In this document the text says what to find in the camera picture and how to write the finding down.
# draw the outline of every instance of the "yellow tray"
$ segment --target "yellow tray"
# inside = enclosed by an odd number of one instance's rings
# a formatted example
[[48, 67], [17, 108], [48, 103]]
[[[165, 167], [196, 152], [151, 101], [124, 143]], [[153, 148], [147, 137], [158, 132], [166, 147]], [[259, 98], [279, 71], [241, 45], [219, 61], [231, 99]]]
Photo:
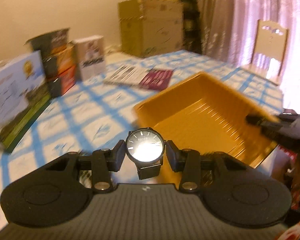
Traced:
[[[247, 114], [260, 114], [277, 121], [240, 92], [200, 72], [134, 107], [140, 127], [152, 127], [179, 149], [191, 148], [201, 154], [223, 151], [256, 168], [276, 147], [247, 125]], [[179, 184], [164, 156], [159, 182]]]

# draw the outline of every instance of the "watch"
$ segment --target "watch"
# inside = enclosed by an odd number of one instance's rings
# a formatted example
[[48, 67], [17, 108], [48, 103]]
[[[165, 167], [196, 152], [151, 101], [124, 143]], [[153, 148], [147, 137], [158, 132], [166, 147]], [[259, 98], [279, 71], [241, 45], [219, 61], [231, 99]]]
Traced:
[[152, 128], [130, 131], [126, 139], [126, 153], [138, 171], [139, 179], [149, 179], [159, 175], [163, 164], [165, 141]]

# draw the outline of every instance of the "watch strap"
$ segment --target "watch strap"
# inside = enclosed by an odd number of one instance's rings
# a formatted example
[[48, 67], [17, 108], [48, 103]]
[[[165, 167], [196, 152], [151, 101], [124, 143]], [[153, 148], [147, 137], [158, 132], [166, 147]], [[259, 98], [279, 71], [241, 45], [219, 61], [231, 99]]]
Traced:
[[137, 167], [139, 179], [149, 179], [158, 176], [160, 167], [160, 163], [148, 167]]

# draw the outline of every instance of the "beige wall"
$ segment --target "beige wall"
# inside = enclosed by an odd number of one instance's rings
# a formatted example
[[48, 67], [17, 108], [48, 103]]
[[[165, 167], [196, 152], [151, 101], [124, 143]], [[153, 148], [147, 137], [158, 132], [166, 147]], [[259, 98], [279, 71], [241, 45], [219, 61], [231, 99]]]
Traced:
[[26, 51], [29, 38], [70, 27], [70, 39], [94, 34], [119, 44], [117, 3], [123, 0], [0, 0], [0, 60]]

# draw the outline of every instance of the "screw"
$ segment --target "screw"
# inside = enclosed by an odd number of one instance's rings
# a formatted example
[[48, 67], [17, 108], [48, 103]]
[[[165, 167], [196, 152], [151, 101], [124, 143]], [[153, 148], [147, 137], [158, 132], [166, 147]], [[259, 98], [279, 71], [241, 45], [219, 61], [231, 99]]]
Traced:
[[106, 190], [108, 188], [110, 188], [110, 184], [104, 181], [98, 182], [94, 185], [95, 189], [98, 190]]
[[198, 187], [198, 185], [194, 182], [185, 182], [182, 184], [182, 187], [186, 190], [194, 190]]

